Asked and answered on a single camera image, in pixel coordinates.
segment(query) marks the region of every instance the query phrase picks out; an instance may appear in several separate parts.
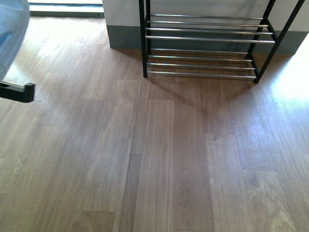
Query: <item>metal shoe rack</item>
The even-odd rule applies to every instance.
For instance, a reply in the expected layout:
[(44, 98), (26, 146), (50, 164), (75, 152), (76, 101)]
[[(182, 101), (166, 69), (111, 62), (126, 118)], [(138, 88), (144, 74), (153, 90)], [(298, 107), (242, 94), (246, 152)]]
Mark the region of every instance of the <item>metal shoe rack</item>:
[[(275, 2), (276, 0), (269, 1), (263, 17), (232, 17), (153, 14), (150, 0), (139, 0), (143, 76), (146, 78), (148, 74), (155, 73), (186, 77), (238, 78), (251, 79), (258, 83), (305, 0), (297, 1), (280, 35), (276, 34), (268, 19)], [(222, 38), (222, 34), (227, 34), (230, 38)], [(250, 45), (247, 52), (170, 49), (152, 48), (153, 40)], [(257, 67), (253, 56), (259, 43), (272, 45), (261, 69)]]

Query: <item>wood grain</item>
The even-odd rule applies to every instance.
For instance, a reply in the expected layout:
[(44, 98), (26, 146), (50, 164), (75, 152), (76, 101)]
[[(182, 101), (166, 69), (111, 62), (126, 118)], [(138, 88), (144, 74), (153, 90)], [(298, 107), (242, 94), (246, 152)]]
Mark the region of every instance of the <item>wood grain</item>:
[(178, 229), (174, 229), (174, 232), (196, 232), (196, 231), (188, 231), (188, 230), (178, 230)]
[(270, 145), (248, 83), (225, 81), (225, 92), (242, 168), (274, 171)]
[(243, 173), (255, 231), (295, 232), (277, 173)]
[(199, 83), (175, 86), (174, 228), (213, 231)]
[(79, 210), (115, 212), (119, 207), (126, 184), (138, 87), (135, 80), (117, 80), (114, 83), (101, 127), (98, 128), (94, 151), (87, 164), (78, 198)]
[(140, 154), (131, 154), (119, 232), (133, 232), (140, 179)]
[(174, 102), (150, 100), (134, 232), (173, 231)]
[(275, 154), (278, 176), (296, 231), (309, 228), (309, 155), (299, 152)]
[(141, 154), (144, 148), (144, 135), (146, 127), (147, 109), (148, 109), (148, 99), (150, 91), (150, 82), (146, 79), (141, 81), (140, 98), (138, 111), (136, 115), (136, 122), (134, 128), (134, 137), (132, 144), (132, 153)]
[(233, 135), (206, 134), (214, 231), (254, 231)]
[(309, 231), (308, 52), (257, 85), (144, 79), (105, 19), (31, 18), (4, 81), (36, 101), (0, 99), (0, 231)]
[(77, 211), (69, 231), (112, 232), (115, 213)]
[(98, 136), (105, 104), (83, 100), (76, 105), (74, 127), (57, 161), (31, 231), (68, 230), (76, 199), (86, 172), (86, 164)]
[(1, 231), (30, 231), (68, 136), (65, 128), (41, 128), (35, 135), (27, 132), (25, 130), (24, 135), (35, 140), (20, 144), (27, 156), (22, 161), (17, 160), (19, 165), (15, 167), (11, 189), (0, 207)]
[(204, 132), (233, 134), (224, 80), (201, 81)]

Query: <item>chrome rod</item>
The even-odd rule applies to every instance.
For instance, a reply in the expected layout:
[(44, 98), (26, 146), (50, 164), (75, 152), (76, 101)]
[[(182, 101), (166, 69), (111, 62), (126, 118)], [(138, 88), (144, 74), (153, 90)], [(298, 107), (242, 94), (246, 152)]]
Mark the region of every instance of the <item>chrome rod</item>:
[(228, 66), (211, 66), (211, 65), (192, 65), (192, 64), (166, 64), (166, 63), (147, 63), (152, 66), (166, 66), (166, 67), (184, 67), (184, 68), (207, 68), (207, 69), (232, 69), (232, 70), (255, 70), (255, 68), (241, 68)]
[(173, 32), (203, 32), (217, 34), (241, 34), (241, 35), (272, 35), (271, 32), (235, 31), (235, 30), (209, 30), (209, 29), (182, 29), (182, 28), (145, 28), (150, 31), (173, 31)]
[(181, 14), (151, 14), (153, 17), (177, 17), (177, 18), (209, 18), (209, 19), (239, 19), (239, 20), (263, 20), (263, 18), (254, 17), (229, 17), (229, 16), (196, 16)]
[(205, 25), (205, 26), (227, 26), (227, 27), (246, 27), (246, 28), (267, 28), (268, 25), (260, 24), (234, 24), (234, 23), (204, 23), (204, 22), (174, 22), (174, 21), (152, 21), (147, 20), (147, 23), (161, 23), (161, 24), (180, 24), (180, 25)]
[(220, 53), (220, 54), (238, 54), (247, 55), (248, 52), (223, 52), (223, 51), (204, 51), (204, 50), (184, 50), (184, 49), (166, 49), (166, 48), (152, 48), (153, 51), (171, 51), (171, 52), (204, 52), (204, 53)]
[(213, 77), (232, 77), (232, 78), (253, 78), (256, 76), (239, 76), (239, 75), (221, 75), (221, 74), (210, 74), (210, 73), (189, 73), (189, 72), (157, 72), (147, 71), (147, 73), (158, 73), (158, 74), (172, 74), (172, 75), (188, 75), (188, 76), (213, 76)]
[(209, 39), (209, 38), (197, 38), (197, 37), (177, 37), (177, 36), (153, 36), (146, 35), (146, 39), (157, 40), (194, 40), (194, 41), (208, 41), (208, 42), (227, 42), (227, 43), (250, 43), (250, 44), (274, 44), (275, 41), (269, 40), (231, 40), (231, 39)]
[(179, 57), (179, 56), (157, 56), (149, 55), (149, 58), (167, 58), (167, 59), (197, 59), (197, 60), (214, 60), (214, 61), (234, 61), (234, 62), (252, 62), (251, 59), (223, 59), (209, 57)]

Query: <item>sunlight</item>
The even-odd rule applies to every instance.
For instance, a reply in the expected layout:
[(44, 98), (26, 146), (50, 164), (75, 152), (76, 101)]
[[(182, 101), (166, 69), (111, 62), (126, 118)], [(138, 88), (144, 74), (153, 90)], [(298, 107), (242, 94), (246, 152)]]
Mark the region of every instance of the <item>sunlight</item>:
[(306, 37), (297, 53), (282, 70), (274, 83), (274, 97), (280, 101), (309, 100), (308, 58), (309, 36)]

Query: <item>white wall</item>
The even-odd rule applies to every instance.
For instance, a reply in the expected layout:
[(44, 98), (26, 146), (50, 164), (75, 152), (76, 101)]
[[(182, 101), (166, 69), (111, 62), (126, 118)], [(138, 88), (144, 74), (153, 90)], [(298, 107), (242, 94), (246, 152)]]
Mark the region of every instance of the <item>white wall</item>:
[[(152, 13), (261, 17), (268, 0), (151, 0)], [(296, 4), (277, 0), (269, 19), (281, 30)], [(103, 0), (107, 25), (139, 26), (138, 0)], [(309, 31), (309, 0), (305, 1), (290, 30)]]

